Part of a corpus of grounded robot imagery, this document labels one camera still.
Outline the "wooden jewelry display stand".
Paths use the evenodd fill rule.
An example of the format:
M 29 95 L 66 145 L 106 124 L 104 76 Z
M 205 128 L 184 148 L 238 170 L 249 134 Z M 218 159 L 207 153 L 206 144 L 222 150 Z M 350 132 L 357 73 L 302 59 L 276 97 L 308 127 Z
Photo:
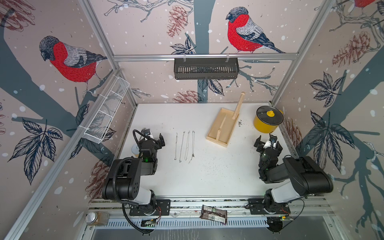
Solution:
M 225 148 L 229 145 L 229 141 L 238 121 L 245 94 L 245 92 L 241 93 L 234 111 L 221 108 L 206 136 L 206 140 Z

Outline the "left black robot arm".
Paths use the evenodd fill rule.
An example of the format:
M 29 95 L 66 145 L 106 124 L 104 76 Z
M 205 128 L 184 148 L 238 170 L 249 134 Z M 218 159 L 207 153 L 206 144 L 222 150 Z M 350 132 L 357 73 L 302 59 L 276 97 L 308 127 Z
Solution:
M 158 168 L 158 150 L 166 143 L 163 135 L 156 140 L 144 132 L 133 130 L 133 137 L 139 148 L 138 157 L 126 157 L 113 161 L 102 187 L 102 198 L 120 204 L 130 205 L 144 215 L 157 210 L 153 190 L 140 186 L 142 176 L 153 176 Z

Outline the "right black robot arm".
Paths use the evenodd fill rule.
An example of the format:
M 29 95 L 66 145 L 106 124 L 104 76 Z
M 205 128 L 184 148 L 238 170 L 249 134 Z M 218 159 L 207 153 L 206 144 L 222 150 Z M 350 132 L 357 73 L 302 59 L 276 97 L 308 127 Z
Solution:
M 334 189 L 331 178 L 310 157 L 295 159 L 287 155 L 278 164 L 283 150 L 277 136 L 270 135 L 267 142 L 258 137 L 254 143 L 260 153 L 259 175 L 266 184 L 283 183 L 266 191 L 263 208 L 268 213 L 281 210 L 289 202 L 308 195 L 331 193 Z

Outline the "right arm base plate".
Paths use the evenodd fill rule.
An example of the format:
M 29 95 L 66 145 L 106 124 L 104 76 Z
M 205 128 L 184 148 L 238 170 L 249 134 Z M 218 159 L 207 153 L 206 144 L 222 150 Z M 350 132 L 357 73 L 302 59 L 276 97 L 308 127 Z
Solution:
M 290 215 L 291 211 L 289 205 L 275 203 L 273 200 L 251 198 L 248 199 L 246 209 L 249 209 L 252 215 Z

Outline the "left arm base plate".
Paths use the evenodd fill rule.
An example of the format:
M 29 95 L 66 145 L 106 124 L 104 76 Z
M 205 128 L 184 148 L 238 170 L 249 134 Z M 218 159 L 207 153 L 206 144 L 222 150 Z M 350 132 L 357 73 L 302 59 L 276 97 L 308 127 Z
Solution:
M 150 203 L 149 205 L 139 205 L 131 207 L 130 216 L 168 216 L 170 214 L 171 200 L 160 199 L 156 200 L 156 203 Z

